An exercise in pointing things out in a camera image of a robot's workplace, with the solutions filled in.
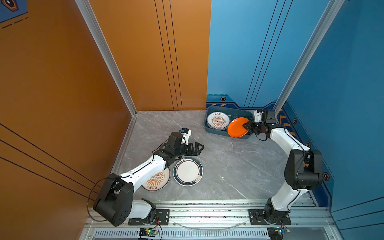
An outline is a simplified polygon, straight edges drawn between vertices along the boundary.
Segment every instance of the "orange plate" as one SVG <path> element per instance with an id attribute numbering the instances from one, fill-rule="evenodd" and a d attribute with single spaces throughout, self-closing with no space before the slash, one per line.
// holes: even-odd
<path id="1" fill-rule="evenodd" d="M 244 123 L 247 123 L 249 120 L 247 118 L 236 118 L 228 125 L 228 134 L 231 137 L 242 137 L 247 134 L 247 130 L 243 127 Z"/>

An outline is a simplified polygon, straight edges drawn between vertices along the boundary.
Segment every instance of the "marble surface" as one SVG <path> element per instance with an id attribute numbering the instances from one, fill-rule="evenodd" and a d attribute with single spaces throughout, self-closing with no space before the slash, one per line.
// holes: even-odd
<path id="1" fill-rule="evenodd" d="M 206 111 L 141 111 L 129 140 L 118 174 L 127 172 L 152 155 L 151 151 L 182 127 L 192 130 L 189 141 L 199 142 L 205 149 L 194 156 L 203 165 L 199 183 L 191 187 L 179 185 L 173 178 L 159 191 L 140 187 L 135 199 L 150 200 L 215 200 L 267 199 L 277 193 L 284 182 L 287 156 L 271 139 L 260 141 L 235 139 L 207 133 Z"/>

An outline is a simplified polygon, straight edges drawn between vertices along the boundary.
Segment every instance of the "robotic arm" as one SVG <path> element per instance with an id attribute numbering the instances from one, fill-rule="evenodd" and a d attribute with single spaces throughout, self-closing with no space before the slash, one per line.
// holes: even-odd
<path id="1" fill-rule="evenodd" d="M 165 170 L 183 156 L 197 156 L 204 146 L 188 143 L 191 130 L 172 132 L 166 143 L 159 146 L 147 161 L 121 175 L 110 174 L 93 204 L 93 209 L 115 227 L 127 218 L 143 218 L 151 223 L 156 206 L 146 199 L 133 200 L 136 190 L 155 174 Z"/>
<path id="2" fill-rule="evenodd" d="M 265 133 L 288 155 L 284 170 L 285 182 L 264 207 L 266 223 L 275 224 L 290 213 L 290 207 L 301 195 L 322 183 L 323 159 L 320 151 L 301 144 L 277 123 L 273 110 L 257 110 L 254 117 L 243 127 L 256 135 Z"/>

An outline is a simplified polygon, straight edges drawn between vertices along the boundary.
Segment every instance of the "black mounting plate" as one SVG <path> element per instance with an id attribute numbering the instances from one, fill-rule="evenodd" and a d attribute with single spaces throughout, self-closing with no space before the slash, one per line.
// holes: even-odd
<path id="1" fill-rule="evenodd" d="M 271 224 L 268 224 L 265 222 L 264 216 L 263 216 L 263 211 L 264 209 L 248 209 L 248 214 L 249 214 L 249 220 L 251 221 L 251 225 L 269 225 L 272 226 Z M 283 224 L 284 225 L 291 225 L 291 219 L 285 217 L 283 219 Z"/>
<path id="2" fill-rule="evenodd" d="M 159 216 L 159 224 L 161 226 L 168 225 L 169 223 L 169 209 L 156 209 L 156 216 Z M 154 220 L 151 224 L 147 224 L 144 219 L 130 218 L 128 225 L 130 226 L 155 226 L 157 220 Z"/>

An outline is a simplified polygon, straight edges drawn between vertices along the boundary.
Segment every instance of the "blue plastic bin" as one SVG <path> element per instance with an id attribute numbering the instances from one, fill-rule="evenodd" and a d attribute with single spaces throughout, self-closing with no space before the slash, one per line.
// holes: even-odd
<path id="1" fill-rule="evenodd" d="M 207 108 L 207 113 L 205 114 L 205 120 L 204 120 L 204 127 L 205 127 L 205 130 L 209 133 L 214 133 L 214 134 L 218 134 L 218 135 L 223 135 L 223 136 L 229 136 L 227 130 L 217 130 L 217 129 L 213 129 L 213 128 L 210 128 L 208 126 L 208 123 L 207 123 L 207 118 L 208 118 L 208 115 L 213 113 L 213 112 L 222 112 L 222 113 L 225 113 L 226 115 L 228 115 L 229 117 L 229 121 L 233 121 L 235 120 L 236 118 L 248 118 L 248 119 L 252 119 L 253 118 L 253 114 L 248 112 L 248 111 L 244 111 L 244 110 L 240 110 L 240 109 L 234 109 L 234 108 L 225 108 L 225 107 L 220 107 L 220 106 L 210 106 Z M 250 133 L 247 133 L 247 135 L 244 135 L 242 137 L 240 137 L 241 139 L 248 139 L 249 137 L 251 136 Z"/>

